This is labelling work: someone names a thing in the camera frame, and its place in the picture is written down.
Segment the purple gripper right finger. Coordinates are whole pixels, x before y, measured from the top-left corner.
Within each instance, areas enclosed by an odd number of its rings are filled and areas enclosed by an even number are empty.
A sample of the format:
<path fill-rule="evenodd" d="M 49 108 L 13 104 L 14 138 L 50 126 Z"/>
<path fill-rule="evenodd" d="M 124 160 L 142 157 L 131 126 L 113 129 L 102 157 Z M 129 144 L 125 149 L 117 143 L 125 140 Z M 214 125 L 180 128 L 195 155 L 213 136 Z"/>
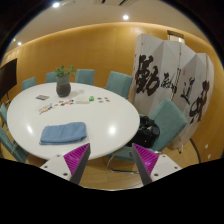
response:
<path fill-rule="evenodd" d="M 181 167 L 167 155 L 158 155 L 140 145 L 133 144 L 131 153 L 143 185 L 150 184 L 181 170 Z"/>

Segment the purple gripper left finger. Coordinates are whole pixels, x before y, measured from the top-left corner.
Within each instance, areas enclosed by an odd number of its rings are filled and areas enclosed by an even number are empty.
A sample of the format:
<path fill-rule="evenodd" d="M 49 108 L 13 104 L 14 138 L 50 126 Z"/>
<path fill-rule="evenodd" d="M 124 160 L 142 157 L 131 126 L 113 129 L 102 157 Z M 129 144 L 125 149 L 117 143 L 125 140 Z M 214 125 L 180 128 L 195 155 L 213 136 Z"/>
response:
<path fill-rule="evenodd" d="M 72 183 L 79 184 L 90 156 L 90 144 L 84 144 L 65 155 L 58 154 L 41 166 L 48 171 Z"/>

